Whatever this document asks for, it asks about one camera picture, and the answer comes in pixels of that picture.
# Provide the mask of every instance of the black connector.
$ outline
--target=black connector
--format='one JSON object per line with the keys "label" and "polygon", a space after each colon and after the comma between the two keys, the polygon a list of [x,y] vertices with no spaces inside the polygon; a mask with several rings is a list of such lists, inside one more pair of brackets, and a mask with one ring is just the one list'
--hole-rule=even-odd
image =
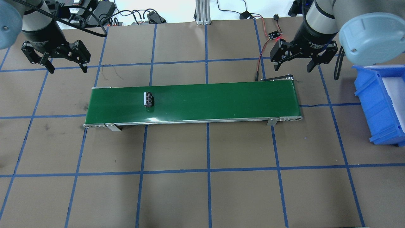
{"label": "black connector", "polygon": [[269,33],[269,38],[270,38],[271,40],[274,40],[275,38],[277,38],[277,37],[279,37],[279,36],[281,36],[281,34],[280,34],[280,32],[279,32],[278,30]]}
{"label": "black connector", "polygon": [[247,12],[247,11],[245,11],[245,12],[243,12],[243,13],[241,13],[239,15],[239,19],[241,19],[241,20],[243,20],[243,19],[251,19],[251,18],[253,18],[253,15],[251,13]]}
{"label": "black connector", "polygon": [[146,15],[149,20],[149,24],[164,24],[167,23],[158,13],[152,11]]}

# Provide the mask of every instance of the power adapter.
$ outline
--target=power adapter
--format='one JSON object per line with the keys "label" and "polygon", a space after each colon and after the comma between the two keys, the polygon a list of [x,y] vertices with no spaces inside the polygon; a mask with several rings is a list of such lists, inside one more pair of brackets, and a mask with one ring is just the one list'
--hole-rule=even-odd
{"label": "power adapter", "polygon": [[242,19],[251,19],[251,18],[253,18],[253,15],[247,11],[245,11],[239,15],[239,19],[241,19],[241,20]]}
{"label": "power adapter", "polygon": [[155,11],[152,11],[146,15],[149,20],[149,24],[164,24],[167,23],[164,18],[162,18],[159,14],[157,14]]}

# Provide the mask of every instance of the red wire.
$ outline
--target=red wire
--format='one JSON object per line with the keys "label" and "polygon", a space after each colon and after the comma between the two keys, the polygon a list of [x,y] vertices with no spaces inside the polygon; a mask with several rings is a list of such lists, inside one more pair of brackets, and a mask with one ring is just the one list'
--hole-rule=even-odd
{"label": "red wire", "polygon": [[269,34],[268,34],[267,31],[266,31],[266,24],[264,23],[264,18],[263,18],[262,16],[254,16],[254,17],[260,17],[260,18],[262,19],[262,21],[263,21],[263,28],[264,28],[264,34],[265,34],[266,37],[268,37]]}
{"label": "red wire", "polygon": [[262,52],[260,53],[259,60],[258,60],[258,62],[257,62],[257,69],[256,69],[256,71],[259,71],[260,60],[261,60],[261,58],[262,58],[263,52],[264,52],[264,50],[266,49],[267,43],[268,43],[269,41],[270,41],[270,39],[268,39],[268,40],[264,43],[264,45],[263,45]]}

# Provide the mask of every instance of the light blue joint cap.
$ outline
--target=light blue joint cap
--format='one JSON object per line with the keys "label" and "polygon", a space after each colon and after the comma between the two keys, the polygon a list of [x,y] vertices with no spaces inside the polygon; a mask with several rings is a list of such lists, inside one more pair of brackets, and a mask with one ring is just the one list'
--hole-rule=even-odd
{"label": "light blue joint cap", "polygon": [[0,49],[13,45],[22,27],[23,21],[18,11],[0,0]]}
{"label": "light blue joint cap", "polygon": [[405,20],[390,13],[367,13],[350,19],[339,33],[350,62],[370,66],[405,50]]}

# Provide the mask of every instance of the robotic arm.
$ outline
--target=robotic arm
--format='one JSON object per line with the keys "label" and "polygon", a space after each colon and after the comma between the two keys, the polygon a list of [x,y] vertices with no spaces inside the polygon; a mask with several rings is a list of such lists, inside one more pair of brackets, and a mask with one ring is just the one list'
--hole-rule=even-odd
{"label": "robotic arm", "polygon": [[328,64],[338,48],[357,65],[389,61],[405,50],[404,0],[315,0],[291,42],[279,39],[270,52],[278,71],[294,58],[311,58],[307,71]]}
{"label": "robotic arm", "polygon": [[65,58],[78,63],[86,73],[91,55],[83,42],[66,41],[56,17],[44,15],[40,10],[52,16],[44,0],[0,0],[0,49],[10,47],[22,32],[27,41],[21,50],[30,63],[38,63],[54,73],[55,67],[49,58]]}

